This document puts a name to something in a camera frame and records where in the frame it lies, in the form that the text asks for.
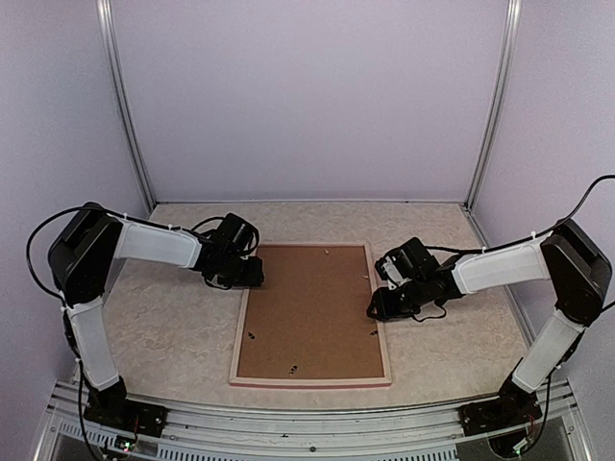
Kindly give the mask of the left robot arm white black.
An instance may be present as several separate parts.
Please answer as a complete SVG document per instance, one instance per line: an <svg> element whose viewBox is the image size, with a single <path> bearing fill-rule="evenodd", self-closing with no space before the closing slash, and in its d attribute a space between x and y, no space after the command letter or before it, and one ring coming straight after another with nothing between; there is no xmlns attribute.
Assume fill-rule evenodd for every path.
<svg viewBox="0 0 615 461"><path fill-rule="evenodd" d="M128 425L135 408L111 355L103 319L111 277L127 260L167 264L201 275L220 290L260 287L258 229L234 213L213 218L198 231L143 221L94 202L71 210L71 220L48 252L52 279L83 368L90 404L116 427Z"/></svg>

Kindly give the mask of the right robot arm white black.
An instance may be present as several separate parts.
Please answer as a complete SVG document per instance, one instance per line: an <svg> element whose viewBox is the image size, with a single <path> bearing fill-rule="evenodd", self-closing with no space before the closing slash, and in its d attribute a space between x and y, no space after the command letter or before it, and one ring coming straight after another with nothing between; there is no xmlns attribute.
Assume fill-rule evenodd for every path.
<svg viewBox="0 0 615 461"><path fill-rule="evenodd" d="M374 291L367 316L381 322L419 322L427 304L444 308L449 301L492 288L538 282L552 287L551 316L491 406L498 425L514 425L528 412L529 398L609 308L606 295L613 264L571 218L500 247L454 250L443 262L436 259L435 251L412 237L378 259L375 268L385 285Z"/></svg>

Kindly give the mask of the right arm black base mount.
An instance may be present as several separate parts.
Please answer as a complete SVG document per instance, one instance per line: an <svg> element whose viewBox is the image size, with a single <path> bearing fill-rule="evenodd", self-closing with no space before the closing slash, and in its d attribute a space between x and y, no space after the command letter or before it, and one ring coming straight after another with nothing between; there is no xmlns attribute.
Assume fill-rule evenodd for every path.
<svg viewBox="0 0 615 461"><path fill-rule="evenodd" d="M466 437L523 425L543 414L536 400L520 403L514 398L495 398L462 405L458 416Z"/></svg>

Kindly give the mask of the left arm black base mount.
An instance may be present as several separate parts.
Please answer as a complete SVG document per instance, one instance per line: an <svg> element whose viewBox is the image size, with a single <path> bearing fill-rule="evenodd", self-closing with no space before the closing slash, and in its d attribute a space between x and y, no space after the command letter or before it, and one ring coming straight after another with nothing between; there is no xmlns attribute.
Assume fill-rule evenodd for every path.
<svg viewBox="0 0 615 461"><path fill-rule="evenodd" d="M167 414L168 410L164 406L138 400L90 400L84 417L89 422L135 435L160 438Z"/></svg>

